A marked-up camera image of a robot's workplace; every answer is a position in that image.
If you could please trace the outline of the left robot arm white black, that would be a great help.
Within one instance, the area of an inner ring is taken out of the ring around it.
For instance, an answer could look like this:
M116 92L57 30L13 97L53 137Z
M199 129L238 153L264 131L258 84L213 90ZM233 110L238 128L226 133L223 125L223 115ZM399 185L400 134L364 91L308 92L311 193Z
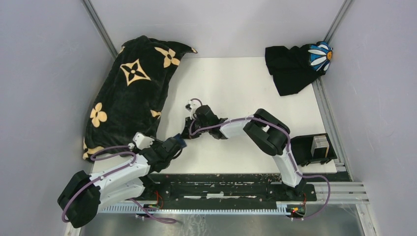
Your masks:
M121 150L119 153L109 155L127 156L125 162L104 171L79 171L73 175L57 200L62 221L80 228L101 210L120 201L151 199L157 190L149 175L166 169L185 147L180 135L161 141L136 133L128 145L116 147Z

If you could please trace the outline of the blue leather card holder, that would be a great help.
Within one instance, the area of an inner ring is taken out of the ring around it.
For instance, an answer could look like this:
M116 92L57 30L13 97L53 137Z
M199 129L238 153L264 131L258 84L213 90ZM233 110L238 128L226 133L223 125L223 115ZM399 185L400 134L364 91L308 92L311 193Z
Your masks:
M176 134L173 138L176 140L177 144L181 148L185 148L187 146L185 140L182 138L180 133Z

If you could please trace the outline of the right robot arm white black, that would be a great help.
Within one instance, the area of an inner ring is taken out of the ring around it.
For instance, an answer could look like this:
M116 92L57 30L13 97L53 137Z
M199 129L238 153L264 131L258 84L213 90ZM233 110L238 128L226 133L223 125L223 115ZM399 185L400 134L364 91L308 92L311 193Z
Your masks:
M190 100L185 108L190 116L185 119L181 134L184 139L195 139L205 132L217 140L246 135L273 158L281 174L285 197L296 201L304 194L306 181L292 154L290 130L272 114L259 108L247 117L219 118L208 105L195 100Z

